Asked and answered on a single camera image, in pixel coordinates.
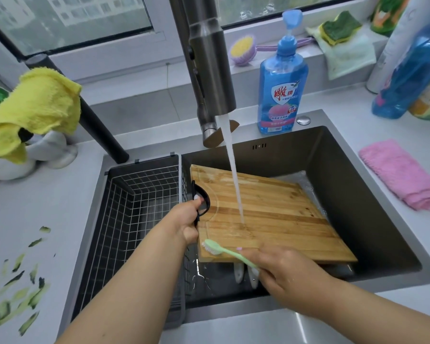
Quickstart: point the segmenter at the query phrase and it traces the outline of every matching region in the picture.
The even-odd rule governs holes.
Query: yellow towel
[[[23,74],[15,90],[0,104],[0,158],[27,159],[20,128],[35,134],[50,130],[72,134],[80,120],[81,86],[48,68]]]

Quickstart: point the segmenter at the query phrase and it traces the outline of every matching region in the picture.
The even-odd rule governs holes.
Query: stainless steel sink
[[[324,111],[317,110],[306,115],[311,119],[310,125],[296,124],[293,132],[275,136],[261,135],[255,125],[239,127],[233,133],[237,171],[264,177],[306,171],[330,223],[359,260],[351,266],[350,273],[341,274],[341,277],[371,292],[430,283],[430,256],[384,196],[361,160]],[[129,152],[133,160],[156,158],[175,152],[190,164],[230,169],[226,148],[205,149],[201,145],[200,135]],[[107,181],[104,172],[112,167],[115,167],[114,162],[105,157],[60,332],[71,320]],[[190,275],[187,278],[191,280],[197,273],[196,257],[195,249],[190,249]],[[229,285],[232,282],[230,278],[234,279],[229,266],[198,265],[198,268],[200,274],[207,273],[212,279],[218,278],[218,281],[212,284],[216,290],[206,289],[205,296],[187,293],[186,322],[279,308],[262,288],[253,291],[247,285],[235,292],[226,292],[223,285]],[[205,282],[200,277],[196,279],[200,283]]]

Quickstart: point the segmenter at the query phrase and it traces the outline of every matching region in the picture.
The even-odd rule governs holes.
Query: building
[[[48,0],[48,2],[66,27],[145,8],[142,0]]]
[[[35,19],[24,0],[0,0],[0,29],[22,28]]]

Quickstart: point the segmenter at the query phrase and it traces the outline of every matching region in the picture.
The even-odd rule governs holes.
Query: running water
[[[239,191],[239,180],[237,179],[236,161],[234,159],[234,151],[232,150],[232,135],[231,128],[229,125],[229,114],[218,116],[218,123],[223,133],[223,138],[226,143],[226,150],[228,151],[229,163],[231,165],[232,181],[236,188],[237,205],[239,206],[239,214],[241,215],[241,222],[245,224],[243,218],[243,208],[241,202],[241,192]]]

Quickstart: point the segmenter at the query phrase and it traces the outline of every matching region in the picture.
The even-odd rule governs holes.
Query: bamboo cutting board
[[[231,172],[191,165],[191,179],[210,198],[210,208],[198,223],[200,262],[238,262],[228,254],[207,252],[201,245],[205,239],[232,251],[269,243],[296,248],[319,263],[357,261],[298,184],[237,176],[245,225],[241,224]]]

